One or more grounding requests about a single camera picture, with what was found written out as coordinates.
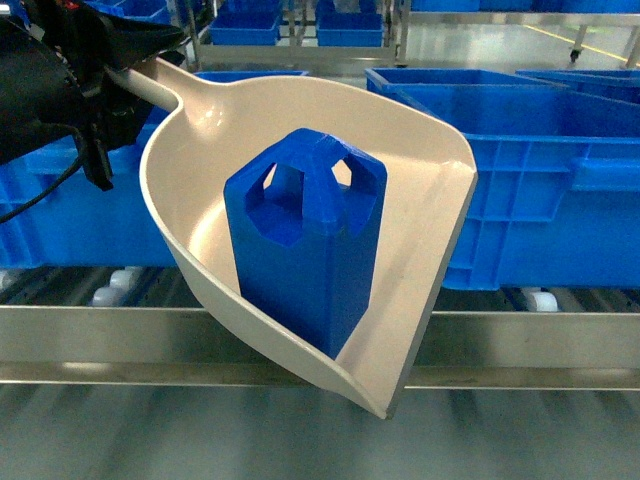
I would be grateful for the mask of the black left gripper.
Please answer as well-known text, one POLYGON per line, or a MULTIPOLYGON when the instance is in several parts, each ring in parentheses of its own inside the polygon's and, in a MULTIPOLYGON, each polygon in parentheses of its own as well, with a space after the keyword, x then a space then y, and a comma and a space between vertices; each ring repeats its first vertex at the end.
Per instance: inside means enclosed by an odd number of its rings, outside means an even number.
POLYGON ((89 104, 88 125, 80 132, 80 155, 87 179, 103 191, 113 188, 109 152, 136 142, 153 106, 109 76, 166 52, 185 40, 182 29, 103 13, 84 1, 31 1, 30 21, 44 31, 44 44, 60 54, 89 104))

